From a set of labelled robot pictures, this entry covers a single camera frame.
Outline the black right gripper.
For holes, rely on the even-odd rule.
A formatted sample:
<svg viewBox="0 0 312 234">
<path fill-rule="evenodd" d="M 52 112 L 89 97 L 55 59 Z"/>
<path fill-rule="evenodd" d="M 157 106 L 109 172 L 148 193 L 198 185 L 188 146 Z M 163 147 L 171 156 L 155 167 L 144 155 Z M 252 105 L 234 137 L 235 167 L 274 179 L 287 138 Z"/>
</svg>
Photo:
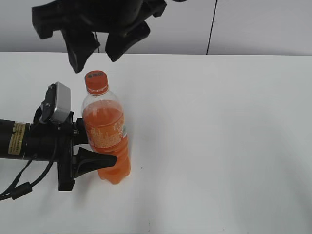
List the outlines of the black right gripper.
<svg viewBox="0 0 312 234">
<path fill-rule="evenodd" d="M 100 47 L 93 32 L 110 33 L 105 52 L 115 62 L 149 36 L 145 20 L 160 17 L 166 6 L 163 0 L 55 0 L 32 7 L 32 25 L 40 39 L 62 30 L 69 63 L 80 73 Z"/>
</svg>

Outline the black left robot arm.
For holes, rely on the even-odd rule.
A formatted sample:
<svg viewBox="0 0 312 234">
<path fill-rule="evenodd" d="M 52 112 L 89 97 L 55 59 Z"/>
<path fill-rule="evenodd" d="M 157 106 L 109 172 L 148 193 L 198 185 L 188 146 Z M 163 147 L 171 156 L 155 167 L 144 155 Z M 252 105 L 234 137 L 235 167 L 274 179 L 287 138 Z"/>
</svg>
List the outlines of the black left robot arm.
<svg viewBox="0 0 312 234">
<path fill-rule="evenodd" d="M 73 121 L 70 112 L 63 123 L 49 120 L 41 123 L 41 109 L 37 109 L 33 123 L 9 120 L 0 121 L 0 157 L 6 159 L 47 161 L 43 173 L 34 181 L 18 185 L 21 173 L 2 193 L 12 198 L 26 194 L 47 175 L 53 163 L 57 164 L 58 190 L 71 191 L 74 179 L 102 168 L 113 167 L 117 162 L 114 155 L 100 154 L 79 147 L 74 153 L 74 146 L 88 142 L 83 120 Z"/>
</svg>

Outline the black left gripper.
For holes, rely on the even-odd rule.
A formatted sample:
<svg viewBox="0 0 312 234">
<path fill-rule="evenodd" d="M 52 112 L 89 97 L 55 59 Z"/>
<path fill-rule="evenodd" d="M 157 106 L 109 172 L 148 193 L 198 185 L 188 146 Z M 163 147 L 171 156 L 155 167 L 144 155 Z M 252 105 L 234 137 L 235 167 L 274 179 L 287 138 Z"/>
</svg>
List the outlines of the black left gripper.
<svg viewBox="0 0 312 234">
<path fill-rule="evenodd" d="M 47 161 L 48 165 L 31 187 L 41 182 L 57 164 L 58 190 L 71 191 L 75 184 L 73 178 L 102 168 L 115 166 L 117 157 L 100 154 L 79 148 L 73 155 L 73 144 L 88 144 L 83 119 L 77 118 L 73 123 L 73 112 L 70 112 L 63 123 L 52 120 L 52 108 L 41 105 L 35 112 L 34 121 L 30 125 L 30 132 L 26 142 L 25 158 L 33 161 Z"/>
</svg>

